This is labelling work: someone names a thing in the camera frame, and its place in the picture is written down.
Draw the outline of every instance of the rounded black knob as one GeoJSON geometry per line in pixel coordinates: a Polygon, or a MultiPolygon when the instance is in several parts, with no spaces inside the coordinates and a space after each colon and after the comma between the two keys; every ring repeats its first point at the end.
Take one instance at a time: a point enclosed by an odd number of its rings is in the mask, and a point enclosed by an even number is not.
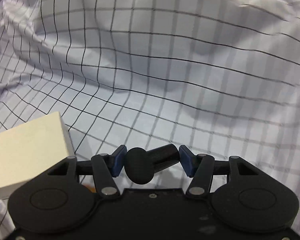
{"type": "Polygon", "coordinates": [[[127,176],[136,184],[150,182],[155,173],[179,162],[178,149],[168,144],[150,151],[136,147],[125,155],[124,169],[127,176]]]}
{"type": "Polygon", "coordinates": [[[132,148],[125,156],[124,169],[136,184],[147,184],[154,176],[154,166],[147,152],[142,148],[132,148]]]}

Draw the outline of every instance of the white cloth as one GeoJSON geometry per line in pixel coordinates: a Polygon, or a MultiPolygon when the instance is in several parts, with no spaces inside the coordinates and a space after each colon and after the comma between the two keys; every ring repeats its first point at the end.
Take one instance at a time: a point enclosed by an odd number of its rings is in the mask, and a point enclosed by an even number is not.
{"type": "Polygon", "coordinates": [[[300,0],[0,0],[0,132],[53,111],[79,160],[185,144],[300,200],[300,0]]]}
{"type": "Polygon", "coordinates": [[[0,199],[0,240],[6,238],[15,229],[6,204],[0,199]]]}

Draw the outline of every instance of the screw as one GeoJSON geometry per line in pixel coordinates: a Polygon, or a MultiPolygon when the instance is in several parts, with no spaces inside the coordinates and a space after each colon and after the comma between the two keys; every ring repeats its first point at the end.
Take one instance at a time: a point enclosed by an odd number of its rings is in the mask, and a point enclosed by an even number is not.
{"type": "Polygon", "coordinates": [[[202,195],[204,193],[204,189],[202,187],[192,187],[189,189],[189,193],[191,195],[202,195]]]}
{"type": "Polygon", "coordinates": [[[117,193],[117,189],[114,188],[114,187],[104,187],[102,190],[101,190],[102,194],[104,195],[114,195],[117,193]]]}
{"type": "Polygon", "coordinates": [[[157,196],[158,196],[157,194],[151,193],[151,194],[149,195],[149,198],[156,198],[157,196]]]}

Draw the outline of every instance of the black cylindrical object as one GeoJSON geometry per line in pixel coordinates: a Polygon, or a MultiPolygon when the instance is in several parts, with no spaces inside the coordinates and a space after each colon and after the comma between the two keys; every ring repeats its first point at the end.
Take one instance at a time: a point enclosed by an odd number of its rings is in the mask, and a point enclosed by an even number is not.
{"type": "Polygon", "coordinates": [[[179,160],[178,149],[173,144],[150,151],[136,147],[127,152],[124,169],[134,183],[146,184],[152,180],[155,173],[178,163],[179,160]]]}

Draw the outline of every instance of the cardboard box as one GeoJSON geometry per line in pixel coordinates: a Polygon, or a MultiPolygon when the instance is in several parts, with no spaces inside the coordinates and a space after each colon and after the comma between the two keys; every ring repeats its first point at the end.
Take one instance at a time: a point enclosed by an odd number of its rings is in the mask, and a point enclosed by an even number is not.
{"type": "Polygon", "coordinates": [[[70,155],[73,147],[59,112],[0,133],[0,198],[70,155]]]}

